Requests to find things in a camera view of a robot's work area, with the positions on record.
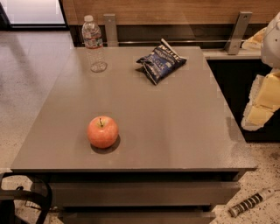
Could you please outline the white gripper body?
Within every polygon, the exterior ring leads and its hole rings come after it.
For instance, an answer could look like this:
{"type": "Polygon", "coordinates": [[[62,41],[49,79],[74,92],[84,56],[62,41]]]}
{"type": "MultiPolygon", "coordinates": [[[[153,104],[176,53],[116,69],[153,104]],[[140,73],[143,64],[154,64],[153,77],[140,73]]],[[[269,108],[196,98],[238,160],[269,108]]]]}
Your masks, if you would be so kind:
{"type": "Polygon", "coordinates": [[[271,68],[280,68],[280,12],[269,22],[263,34],[261,58],[271,68]]]}

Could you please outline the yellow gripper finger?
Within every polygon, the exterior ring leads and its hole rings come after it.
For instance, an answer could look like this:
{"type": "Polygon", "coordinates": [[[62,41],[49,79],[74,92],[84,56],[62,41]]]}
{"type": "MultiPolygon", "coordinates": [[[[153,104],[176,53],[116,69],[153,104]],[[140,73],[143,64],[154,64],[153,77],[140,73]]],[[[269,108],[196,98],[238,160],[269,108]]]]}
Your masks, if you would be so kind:
{"type": "Polygon", "coordinates": [[[256,131],[280,109],[280,72],[266,76],[257,75],[252,83],[241,126],[244,130],[256,131]]]}
{"type": "Polygon", "coordinates": [[[266,28],[262,28],[260,31],[258,31],[256,34],[254,34],[252,37],[246,39],[242,45],[241,48],[245,50],[260,50],[263,42],[264,33],[266,31],[266,28]]]}

